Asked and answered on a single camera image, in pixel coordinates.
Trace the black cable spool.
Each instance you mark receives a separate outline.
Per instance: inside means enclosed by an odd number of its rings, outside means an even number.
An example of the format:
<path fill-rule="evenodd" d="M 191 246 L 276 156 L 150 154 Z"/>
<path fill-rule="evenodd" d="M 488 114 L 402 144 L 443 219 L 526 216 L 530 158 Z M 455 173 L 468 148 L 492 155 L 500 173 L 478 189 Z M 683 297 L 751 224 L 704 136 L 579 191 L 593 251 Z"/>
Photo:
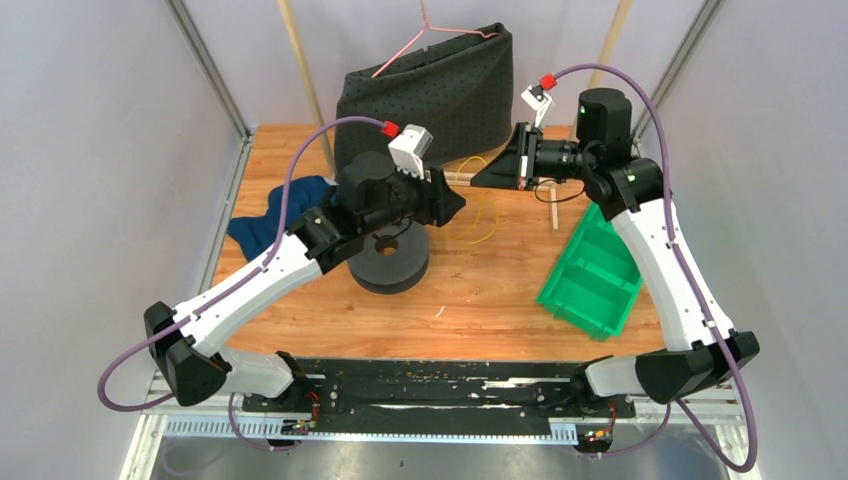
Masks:
<path fill-rule="evenodd" d="M 427 272 L 429 260 L 427 230 L 412 222 L 409 228 L 390 226 L 367 237 L 363 250 L 347 265 L 353 279 L 364 289 L 394 295 L 414 287 Z"/>

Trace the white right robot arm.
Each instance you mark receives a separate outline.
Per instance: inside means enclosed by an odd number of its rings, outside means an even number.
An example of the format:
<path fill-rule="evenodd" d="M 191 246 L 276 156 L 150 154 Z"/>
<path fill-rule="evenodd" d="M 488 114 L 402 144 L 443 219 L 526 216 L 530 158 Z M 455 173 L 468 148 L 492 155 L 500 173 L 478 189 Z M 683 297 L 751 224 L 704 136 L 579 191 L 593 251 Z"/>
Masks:
<path fill-rule="evenodd" d="M 576 138 L 567 141 L 543 137 L 553 100 L 542 86 L 521 97 L 535 120 L 515 126 L 472 186 L 531 190 L 544 180 L 581 181 L 635 261 L 663 330 L 661 350 L 581 365 L 571 380 L 573 407 L 596 416 L 618 395 L 668 404 L 730 380 L 759 353 L 759 342 L 737 330 L 711 295 L 675 224 L 658 163 L 633 154 L 631 102 L 612 88 L 581 92 Z"/>

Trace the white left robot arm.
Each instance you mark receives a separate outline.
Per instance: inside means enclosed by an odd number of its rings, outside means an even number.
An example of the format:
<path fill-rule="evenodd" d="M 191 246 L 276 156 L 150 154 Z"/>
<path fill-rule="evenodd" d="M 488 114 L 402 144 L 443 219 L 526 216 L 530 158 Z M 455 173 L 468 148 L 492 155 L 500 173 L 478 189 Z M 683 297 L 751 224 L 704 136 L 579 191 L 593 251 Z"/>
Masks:
<path fill-rule="evenodd" d="M 251 393 L 283 412 L 299 409 L 307 387 L 289 361 L 230 349 L 228 339 L 283 296 L 359 254 L 373 234 L 404 220 L 441 227 L 465 205 L 438 167 L 417 178 L 382 154 L 358 155 L 279 245 L 191 300 L 145 311 L 151 356 L 176 402 L 190 407 L 217 394 Z"/>

